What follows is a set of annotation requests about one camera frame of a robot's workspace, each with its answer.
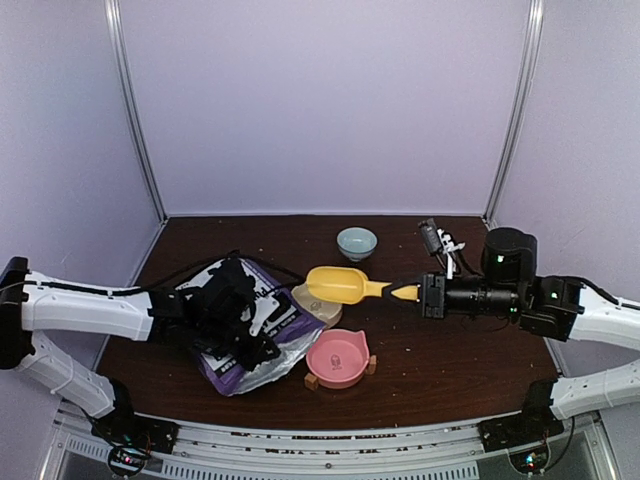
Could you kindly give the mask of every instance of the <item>yellow plastic scoop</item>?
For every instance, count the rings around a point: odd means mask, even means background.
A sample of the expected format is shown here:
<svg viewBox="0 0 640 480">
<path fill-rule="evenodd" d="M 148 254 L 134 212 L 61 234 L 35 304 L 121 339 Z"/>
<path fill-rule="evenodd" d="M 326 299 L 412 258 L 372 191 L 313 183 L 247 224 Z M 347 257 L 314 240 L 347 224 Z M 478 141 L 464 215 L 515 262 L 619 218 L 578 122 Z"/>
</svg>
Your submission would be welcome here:
<svg viewBox="0 0 640 480">
<path fill-rule="evenodd" d="M 381 297 L 390 282 L 372 282 L 355 268 L 316 267 L 307 275 L 311 295 L 325 302 L 354 305 L 364 297 Z M 391 292 L 401 300 L 418 301 L 417 285 L 408 285 Z"/>
</svg>

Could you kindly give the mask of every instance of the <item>pink pet bowl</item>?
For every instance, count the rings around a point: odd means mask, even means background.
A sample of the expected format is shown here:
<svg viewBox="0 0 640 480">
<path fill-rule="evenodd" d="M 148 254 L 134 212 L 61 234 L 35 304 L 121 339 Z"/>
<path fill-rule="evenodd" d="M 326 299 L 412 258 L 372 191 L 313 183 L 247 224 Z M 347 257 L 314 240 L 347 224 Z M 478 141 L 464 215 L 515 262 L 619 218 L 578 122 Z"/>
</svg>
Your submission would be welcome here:
<svg viewBox="0 0 640 480">
<path fill-rule="evenodd" d="M 360 381 L 369 364 L 364 332 L 327 330 L 307 353 L 309 370 L 326 388 L 349 388 Z"/>
</svg>

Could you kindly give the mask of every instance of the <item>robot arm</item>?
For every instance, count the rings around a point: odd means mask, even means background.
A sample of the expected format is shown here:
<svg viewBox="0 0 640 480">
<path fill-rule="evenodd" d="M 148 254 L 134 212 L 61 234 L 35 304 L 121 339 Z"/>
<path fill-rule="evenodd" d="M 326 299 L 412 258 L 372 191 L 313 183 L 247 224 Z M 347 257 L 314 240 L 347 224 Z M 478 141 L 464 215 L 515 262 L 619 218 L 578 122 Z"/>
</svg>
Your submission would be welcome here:
<svg viewBox="0 0 640 480">
<path fill-rule="evenodd" d="M 640 350 L 640 303 L 613 297 L 587 279 L 536 276 L 537 240 L 532 235 L 513 228 L 488 232 L 481 259 L 483 275 L 479 275 L 468 267 L 451 236 L 432 220 L 419 227 L 429 254 L 446 256 L 439 258 L 446 271 L 388 284 L 382 289 L 383 297 L 399 302 L 394 292 L 417 286 L 415 298 L 402 296 L 402 302 L 413 302 L 423 318 L 443 319 L 449 313 L 507 317 L 520 329 L 547 338 L 593 340 Z M 462 264 L 471 275 L 455 275 L 460 268 L 452 268 L 452 263 Z M 311 275 L 308 281 L 314 296 L 340 302 L 341 291 L 332 290 L 334 284 L 342 287 L 337 281 L 314 284 Z M 639 369 L 640 362 L 633 362 L 584 377 L 532 384 L 522 412 L 479 425 L 485 450 L 536 442 L 561 433 L 562 420 L 577 414 L 639 401 Z"/>
<path fill-rule="evenodd" d="M 75 403 L 116 443 L 141 430 L 146 440 L 148 422 L 135 416 L 126 387 L 80 365 L 42 330 L 102 333 L 233 354 L 252 370 L 280 351 L 255 328 L 257 320 L 268 316 L 263 307 L 271 302 L 258 296 L 241 258 L 209 259 L 212 264 L 198 274 L 201 286 L 127 289 L 57 280 L 30 271 L 26 258 L 15 257 L 0 276 L 0 369 L 24 372 Z"/>
</svg>

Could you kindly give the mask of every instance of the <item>cable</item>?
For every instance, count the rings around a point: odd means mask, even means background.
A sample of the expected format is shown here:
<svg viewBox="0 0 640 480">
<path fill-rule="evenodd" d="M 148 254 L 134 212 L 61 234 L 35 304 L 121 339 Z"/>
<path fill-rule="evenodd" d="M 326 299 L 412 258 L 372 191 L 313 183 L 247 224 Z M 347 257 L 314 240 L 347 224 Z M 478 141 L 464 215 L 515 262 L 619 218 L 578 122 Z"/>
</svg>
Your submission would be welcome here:
<svg viewBox="0 0 640 480">
<path fill-rule="evenodd" d="M 446 271 L 447 267 L 445 266 L 444 261 L 440 257 L 440 254 L 436 255 L 436 260 L 438 260 L 438 263 L 440 264 L 440 267 L 442 267 L 442 269 Z"/>
<path fill-rule="evenodd" d="M 4 292 L 5 290 L 9 290 L 10 288 L 17 287 L 19 285 L 36 285 L 36 282 L 34 282 L 33 280 L 25 280 L 23 282 L 12 283 L 11 285 L 5 285 L 4 287 L 0 288 L 0 293 Z"/>
<path fill-rule="evenodd" d="M 87 417 L 87 420 L 89 421 L 91 426 L 94 428 L 98 436 L 102 438 L 102 440 L 107 442 L 111 447 L 111 450 L 109 451 L 109 456 L 107 458 L 107 466 L 109 467 L 109 470 L 111 470 L 111 473 L 119 477 L 122 476 L 120 472 L 117 472 L 112 468 L 111 462 L 115 459 L 120 461 L 120 458 L 123 454 L 125 455 L 125 458 L 134 457 L 136 460 L 139 460 L 140 462 L 142 462 L 138 467 L 136 467 L 135 470 L 131 470 L 130 472 L 127 471 L 127 474 L 126 474 L 127 477 L 133 477 L 139 474 L 142 470 L 144 470 L 144 468 L 147 465 L 147 462 L 151 459 L 151 437 L 149 437 L 148 433 L 146 434 L 146 437 L 147 437 L 146 451 L 140 450 L 138 447 L 135 447 L 133 445 L 119 445 L 113 441 L 110 435 L 107 435 L 102 431 L 98 421 L 95 418 L 91 417 L 84 409 L 81 409 L 81 410 L 82 410 L 82 413 L 84 413 L 84 416 Z"/>
<path fill-rule="evenodd" d="M 454 238 L 454 236 L 451 234 L 451 232 L 447 232 L 449 234 L 449 236 L 451 237 L 451 241 L 453 243 L 455 243 L 456 245 L 458 244 L 458 242 L 456 241 L 456 239 Z M 460 259 L 460 263 L 462 263 L 462 266 L 464 267 L 464 269 L 467 271 L 467 273 L 469 273 L 470 275 L 476 275 L 476 276 L 480 276 L 480 274 L 474 270 L 471 265 L 469 265 L 469 262 L 467 262 L 467 259 L 464 257 L 464 254 L 462 253 L 462 250 L 457 250 L 455 252 L 455 256 L 458 257 Z"/>
<path fill-rule="evenodd" d="M 509 322 L 509 319 L 508 319 L 507 317 L 496 317 L 496 318 L 497 318 L 498 320 L 504 320 L 504 322 L 505 322 L 505 323 L 504 323 L 504 325 L 500 325 L 499 327 L 496 327 L 496 328 L 488 328 L 488 329 L 485 329 L 485 330 L 471 330 L 471 329 L 469 329 L 469 328 L 464 324 L 464 321 L 465 321 L 465 320 L 467 320 L 467 319 L 475 320 L 475 318 L 473 318 L 473 317 L 469 317 L 469 316 L 466 316 L 466 317 L 462 317 L 462 318 L 460 319 L 460 326 L 461 326 L 462 328 L 464 328 L 464 329 L 465 329 L 466 331 L 468 331 L 468 332 L 474 332 L 474 333 L 493 333 L 493 332 L 499 332 L 500 330 L 504 330 L 504 329 L 505 329 L 505 328 L 507 328 L 507 327 L 509 326 L 509 324 L 511 323 L 511 322 Z"/>
<path fill-rule="evenodd" d="M 261 294 L 260 296 L 262 297 L 266 297 L 268 295 L 271 295 L 274 292 L 277 292 L 278 290 L 282 290 L 283 288 L 295 288 L 295 287 L 299 287 L 300 285 L 302 285 L 304 282 L 289 282 L 289 283 L 283 283 L 282 285 L 277 285 L 269 290 L 267 290 L 266 292 L 264 292 L 263 294 Z"/>
<path fill-rule="evenodd" d="M 587 287 L 591 287 L 602 298 L 604 298 L 605 300 L 613 303 L 614 305 L 618 305 L 620 303 L 620 302 L 618 302 L 618 299 L 616 297 L 611 295 L 604 288 L 601 288 L 601 287 L 597 286 L 595 283 L 593 283 L 591 280 L 589 280 L 587 278 L 584 278 L 584 277 L 572 277 L 572 276 L 562 276 L 561 278 L 567 278 L 569 280 L 577 280 L 579 282 L 582 282 Z"/>
<path fill-rule="evenodd" d="M 558 465 L 558 463 L 560 463 L 560 460 L 562 460 L 566 455 L 567 451 L 569 451 L 569 446 L 571 445 L 571 440 L 573 440 L 573 434 L 575 432 L 575 429 L 576 429 L 576 417 L 574 416 L 574 417 L 571 417 L 571 433 L 569 433 L 569 439 L 567 440 L 567 443 L 564 446 L 564 449 L 562 450 L 562 452 L 560 452 L 560 455 L 558 455 L 558 458 L 556 458 L 551 465 L 544 468 L 544 473 L 547 473 L 549 470 L 551 470 L 556 465 Z"/>
<path fill-rule="evenodd" d="M 460 263 L 462 263 L 462 266 L 469 274 L 475 275 L 477 277 L 480 276 L 480 274 L 476 270 L 471 268 L 471 265 L 469 265 L 469 262 L 467 262 L 467 259 L 464 258 L 464 254 L 462 253 L 462 250 L 458 250 L 456 252 L 456 256 L 460 259 Z"/>
<path fill-rule="evenodd" d="M 140 286 L 140 287 L 135 287 L 135 288 L 128 288 L 125 290 L 106 290 L 104 288 L 92 288 L 92 287 L 83 287 L 81 285 L 73 285 L 73 284 L 69 284 L 69 283 L 63 283 L 63 282 L 42 282 L 40 285 L 44 286 L 44 287 L 51 287 L 51 288 L 59 288 L 61 290 L 70 290 L 70 291 L 76 291 L 76 292 L 84 292 L 84 293 L 91 293 L 91 294 L 95 294 L 95 295 L 103 295 L 103 296 L 111 296 L 111 297 L 126 297 L 129 295 L 137 295 L 139 293 L 145 293 L 148 292 L 149 290 L 153 290 L 155 288 L 158 288 L 168 282 L 170 282 L 171 280 L 173 280 L 174 278 L 176 278 L 179 275 L 182 275 L 183 273 L 189 272 L 191 270 L 193 270 L 194 268 L 197 267 L 201 267 L 203 265 L 207 265 L 207 264 L 213 264 L 213 263 L 217 263 L 220 262 L 222 260 L 225 260 L 227 258 L 240 258 L 240 259 L 246 259 L 246 260 L 251 260 L 255 263 L 257 263 L 258 265 L 264 267 L 264 268 L 268 268 L 271 270 L 275 270 L 278 271 L 280 273 L 283 273 L 291 278 L 294 278 L 296 280 L 296 285 L 300 285 L 302 283 L 305 282 L 305 278 L 296 273 L 293 272 L 292 270 L 289 270 L 288 268 L 285 267 L 281 267 L 280 265 L 277 265 L 275 263 L 271 263 L 268 262 L 266 260 L 263 260 L 261 258 L 258 257 L 254 257 L 251 255 L 243 255 L 240 254 L 237 250 L 233 250 L 229 253 L 227 253 L 226 255 L 217 255 L 215 257 L 207 257 L 207 258 L 202 258 L 196 262 L 190 263 L 189 265 L 185 265 L 184 267 L 179 268 L 178 270 L 170 273 L 169 275 L 156 280 L 150 284 L 144 285 L 144 286 Z M 29 281 L 29 282 L 21 282 L 23 284 L 30 284 L 30 285 L 37 285 L 36 282 L 33 281 Z"/>
</svg>

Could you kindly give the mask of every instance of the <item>dark wooden surface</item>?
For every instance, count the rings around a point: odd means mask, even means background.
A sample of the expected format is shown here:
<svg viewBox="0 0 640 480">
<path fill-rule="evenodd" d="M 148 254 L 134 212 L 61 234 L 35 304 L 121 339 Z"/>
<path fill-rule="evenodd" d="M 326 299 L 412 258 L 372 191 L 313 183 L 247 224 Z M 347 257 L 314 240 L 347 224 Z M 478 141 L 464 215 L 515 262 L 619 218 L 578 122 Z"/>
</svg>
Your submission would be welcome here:
<svg viewBox="0 0 640 480">
<path fill-rule="evenodd" d="M 371 279 L 438 270 L 414 217 L 243 217 L 171 220 L 139 279 L 151 282 L 190 262 L 235 248 L 294 271 L 348 262 L 335 237 L 352 225 L 379 238 L 359 264 Z M 477 218 L 440 218 L 472 265 L 486 232 Z M 555 377 L 541 338 L 494 318 L 425 320 L 380 299 L 346 307 L 339 327 L 367 334 L 375 375 L 345 391 L 304 388 L 300 362 L 286 377 L 246 395 L 223 397 L 191 358 L 168 347 L 112 338 L 99 372 L 128 385 L 137 410 L 176 419 L 254 428 L 350 429 L 433 424 L 518 410 L 528 385 Z"/>
</svg>

